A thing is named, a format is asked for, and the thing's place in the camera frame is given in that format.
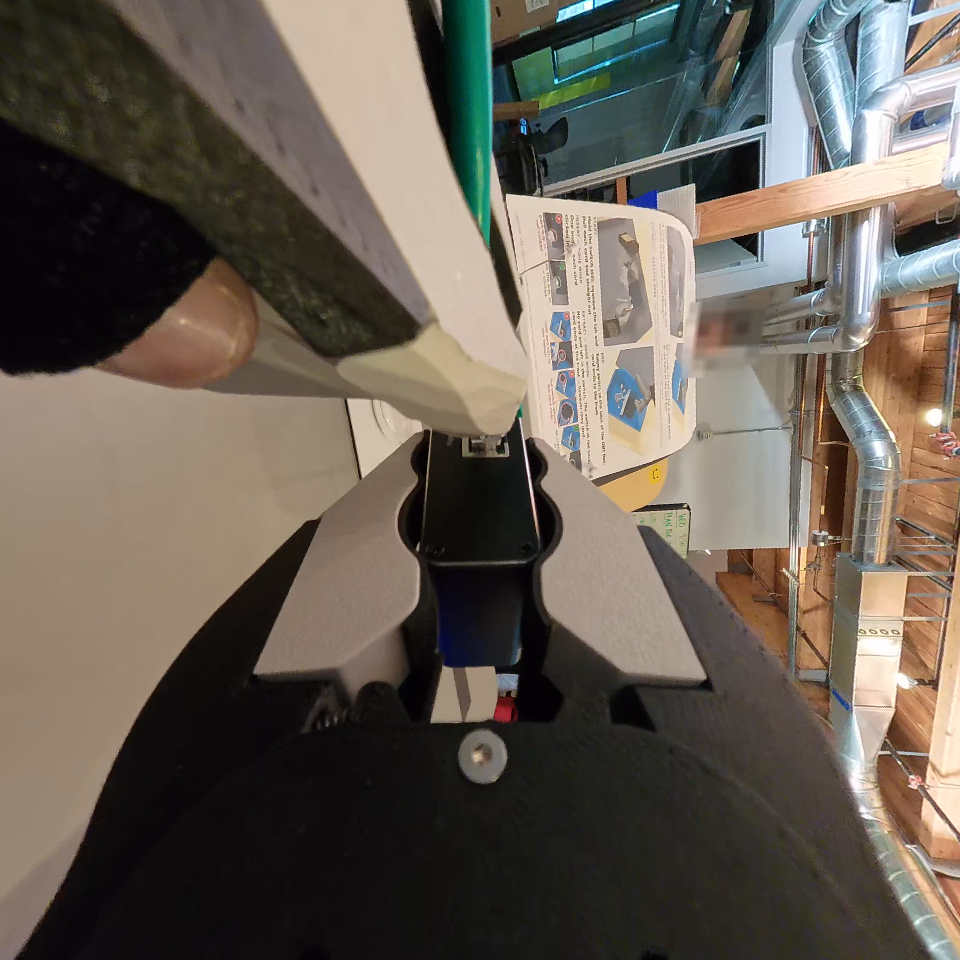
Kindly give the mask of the white and blue box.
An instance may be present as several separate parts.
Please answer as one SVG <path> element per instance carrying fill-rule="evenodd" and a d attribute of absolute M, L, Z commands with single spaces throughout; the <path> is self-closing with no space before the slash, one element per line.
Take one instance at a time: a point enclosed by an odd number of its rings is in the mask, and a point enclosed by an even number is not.
<path fill-rule="evenodd" d="M 683 223 L 691 235 L 694 237 L 699 235 L 695 184 L 661 191 L 645 191 L 634 198 L 629 198 L 627 204 L 635 208 L 667 213 Z"/>

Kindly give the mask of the wooden support post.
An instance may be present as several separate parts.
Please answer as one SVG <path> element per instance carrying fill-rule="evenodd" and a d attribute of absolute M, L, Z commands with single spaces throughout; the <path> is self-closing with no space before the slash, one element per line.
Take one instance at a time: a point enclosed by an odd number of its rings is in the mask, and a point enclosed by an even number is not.
<path fill-rule="evenodd" d="M 697 205 L 698 237 L 704 245 L 760 234 L 814 219 L 894 205 L 897 232 L 930 222 L 958 205 L 954 191 L 942 186 L 949 144 L 945 138 L 914 150 L 811 175 Z"/>

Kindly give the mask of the black ethernet splitter box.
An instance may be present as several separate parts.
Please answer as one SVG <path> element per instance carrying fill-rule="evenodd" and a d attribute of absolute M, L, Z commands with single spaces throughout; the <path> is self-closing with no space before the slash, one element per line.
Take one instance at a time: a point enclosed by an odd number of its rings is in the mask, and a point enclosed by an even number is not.
<path fill-rule="evenodd" d="M 542 537 L 522 421 L 499 437 L 429 433 L 418 551 L 446 666 L 512 670 Z"/>

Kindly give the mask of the rectangular metal duct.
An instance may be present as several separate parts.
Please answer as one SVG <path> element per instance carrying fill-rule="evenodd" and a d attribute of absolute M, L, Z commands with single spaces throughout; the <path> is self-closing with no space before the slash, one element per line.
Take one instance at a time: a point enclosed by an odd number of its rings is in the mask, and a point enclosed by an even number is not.
<path fill-rule="evenodd" d="M 844 762 L 875 766 L 897 702 L 909 575 L 836 559 L 828 683 L 830 723 Z"/>

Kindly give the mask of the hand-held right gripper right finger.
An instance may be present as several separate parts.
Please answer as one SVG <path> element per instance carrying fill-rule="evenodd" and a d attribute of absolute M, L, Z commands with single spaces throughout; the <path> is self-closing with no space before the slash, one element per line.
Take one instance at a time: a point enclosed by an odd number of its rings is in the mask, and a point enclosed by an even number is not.
<path fill-rule="evenodd" d="M 651 722 L 643 691 L 697 690 L 705 668 L 636 522 L 529 440 L 539 550 L 530 574 L 525 720 Z"/>

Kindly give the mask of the shiny smooth metal pipe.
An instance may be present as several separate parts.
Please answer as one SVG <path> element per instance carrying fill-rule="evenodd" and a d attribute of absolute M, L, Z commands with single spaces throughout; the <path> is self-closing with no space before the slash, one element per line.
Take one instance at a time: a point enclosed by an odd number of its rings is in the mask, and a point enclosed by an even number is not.
<path fill-rule="evenodd" d="M 934 171 L 934 186 L 958 192 L 958 64 L 895 78 L 874 91 L 853 126 L 849 173 L 889 160 L 895 128 L 913 109 L 936 107 L 952 99 L 945 161 Z M 808 332 L 780 333 L 763 339 L 762 354 L 851 354 L 873 339 L 882 294 L 920 292 L 958 279 L 958 242 L 897 257 L 888 248 L 893 235 L 894 199 L 873 201 L 848 216 L 841 291 L 833 296 L 838 321 Z"/>

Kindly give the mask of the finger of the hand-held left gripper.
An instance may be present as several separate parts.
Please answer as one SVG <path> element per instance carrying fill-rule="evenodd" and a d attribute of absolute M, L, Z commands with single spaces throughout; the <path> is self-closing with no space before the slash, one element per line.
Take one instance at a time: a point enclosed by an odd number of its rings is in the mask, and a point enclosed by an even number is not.
<path fill-rule="evenodd" d="M 390 403 L 455 436 L 512 425 L 526 392 L 509 258 L 469 210 L 417 27 L 430 2 L 113 2 L 150 54 L 306 213 L 256 258 L 310 299 L 267 292 L 331 396 Z"/>

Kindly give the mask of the printed instruction sheet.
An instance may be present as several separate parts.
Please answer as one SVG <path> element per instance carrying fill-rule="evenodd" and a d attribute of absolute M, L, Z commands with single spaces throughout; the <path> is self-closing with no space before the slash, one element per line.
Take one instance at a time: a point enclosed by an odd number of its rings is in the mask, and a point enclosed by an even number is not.
<path fill-rule="evenodd" d="M 507 195 L 530 430 L 599 483 L 692 438 L 693 238 L 657 208 Z"/>

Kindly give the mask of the cardboard box with blue label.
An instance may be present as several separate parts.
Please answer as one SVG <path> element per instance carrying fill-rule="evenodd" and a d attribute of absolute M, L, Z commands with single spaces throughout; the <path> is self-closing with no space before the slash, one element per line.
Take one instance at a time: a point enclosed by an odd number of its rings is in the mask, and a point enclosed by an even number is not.
<path fill-rule="evenodd" d="M 490 33 L 496 42 L 551 25 L 576 1 L 490 1 Z"/>

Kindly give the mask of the silver round ventilation duct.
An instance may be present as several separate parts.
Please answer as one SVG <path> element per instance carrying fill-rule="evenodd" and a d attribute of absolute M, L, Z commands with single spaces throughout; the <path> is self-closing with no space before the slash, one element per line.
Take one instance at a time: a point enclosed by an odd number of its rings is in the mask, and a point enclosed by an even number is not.
<path fill-rule="evenodd" d="M 861 566 L 890 563 L 902 454 L 863 378 L 862 350 L 831 354 L 825 392 L 856 459 L 850 558 Z"/>
<path fill-rule="evenodd" d="M 840 752 L 839 763 L 874 857 L 927 957 L 957 959 L 958 914 L 918 848 L 905 842 L 889 816 L 876 762 Z"/>

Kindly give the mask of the person's left hand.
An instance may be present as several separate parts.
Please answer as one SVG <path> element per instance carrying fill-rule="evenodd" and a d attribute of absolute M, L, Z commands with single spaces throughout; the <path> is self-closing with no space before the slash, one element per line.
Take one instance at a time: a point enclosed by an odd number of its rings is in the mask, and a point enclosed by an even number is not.
<path fill-rule="evenodd" d="M 205 388 L 250 359 L 258 332 L 253 291 L 216 257 L 143 334 L 95 368 L 170 389 Z"/>

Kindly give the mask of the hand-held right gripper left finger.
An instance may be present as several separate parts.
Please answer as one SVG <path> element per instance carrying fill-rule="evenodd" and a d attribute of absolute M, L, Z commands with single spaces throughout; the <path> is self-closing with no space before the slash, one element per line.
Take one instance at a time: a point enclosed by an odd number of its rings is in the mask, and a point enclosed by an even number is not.
<path fill-rule="evenodd" d="M 322 514 L 254 666 L 259 681 L 327 683 L 346 704 L 370 683 L 431 690 L 436 638 L 408 628 L 425 575 L 404 523 L 426 443 L 406 440 Z"/>

